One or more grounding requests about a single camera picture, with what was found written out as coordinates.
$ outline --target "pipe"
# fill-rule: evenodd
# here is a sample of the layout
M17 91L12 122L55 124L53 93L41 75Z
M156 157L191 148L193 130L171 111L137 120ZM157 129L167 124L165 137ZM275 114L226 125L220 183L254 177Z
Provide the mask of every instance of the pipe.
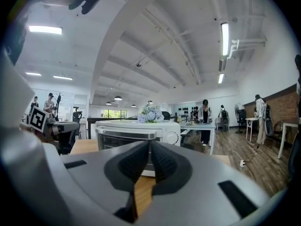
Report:
M240 43L262 43L262 42L266 42L266 39L246 39L246 40L232 40L232 43L236 44L238 43L238 41Z
M258 44L258 46L253 46L253 47L237 48L236 44L232 44L231 49L230 49L230 53L229 53L229 56L227 57L227 59L232 58L233 52L235 52L235 51L256 49L256 48L261 48L261 47L264 47L264 45L263 44Z
M265 45L265 43L247 43L247 44L239 44L240 47L252 47L257 45Z

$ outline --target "power cord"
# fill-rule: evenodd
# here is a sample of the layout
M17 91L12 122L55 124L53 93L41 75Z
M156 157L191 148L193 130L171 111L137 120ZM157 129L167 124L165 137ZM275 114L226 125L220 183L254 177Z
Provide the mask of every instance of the power cord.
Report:
M257 153L258 155L262 154L262 152L258 152L258 148L260 147L260 145L257 145L255 152L253 153L251 159L249 161L244 161L244 162L251 162L252 159L254 158L255 154Z
M253 171L251 170L251 168L248 166L248 164L244 164L244 165L246 165L246 166L249 168L249 170L250 170L250 172L252 173L252 175L253 175L254 179L256 180L256 177L255 177L255 175L254 175Z

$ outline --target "oven door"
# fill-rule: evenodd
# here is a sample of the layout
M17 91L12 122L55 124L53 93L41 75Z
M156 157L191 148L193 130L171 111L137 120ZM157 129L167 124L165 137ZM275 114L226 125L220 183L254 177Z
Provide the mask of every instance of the oven door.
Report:
M128 129L102 126L96 128L95 131L99 150L110 149L136 141L162 141L162 130L160 129ZM142 175L150 177L155 176L154 166L151 162L150 151L149 159Z
M156 130L143 131L122 131L107 128L96 128L98 149L110 149L121 145L126 145L136 141L155 140L157 138Z

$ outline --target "oven knob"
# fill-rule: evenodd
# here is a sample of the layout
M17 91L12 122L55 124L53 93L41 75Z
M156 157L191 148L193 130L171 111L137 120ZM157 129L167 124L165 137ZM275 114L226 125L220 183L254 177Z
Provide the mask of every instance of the oven knob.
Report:
M179 137L175 132L168 132L168 134L166 135L166 141L169 144L175 144L177 143Z

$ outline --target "brick wall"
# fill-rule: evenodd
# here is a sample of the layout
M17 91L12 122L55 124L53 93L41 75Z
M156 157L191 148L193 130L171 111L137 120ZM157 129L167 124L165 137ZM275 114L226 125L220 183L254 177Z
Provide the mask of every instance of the brick wall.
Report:
M265 98L271 107L273 127L278 121L291 120L297 117L298 95L296 87L290 87L279 93ZM255 102L245 105L246 117L253 117ZM297 134L297 128L287 128L287 142L292 144Z

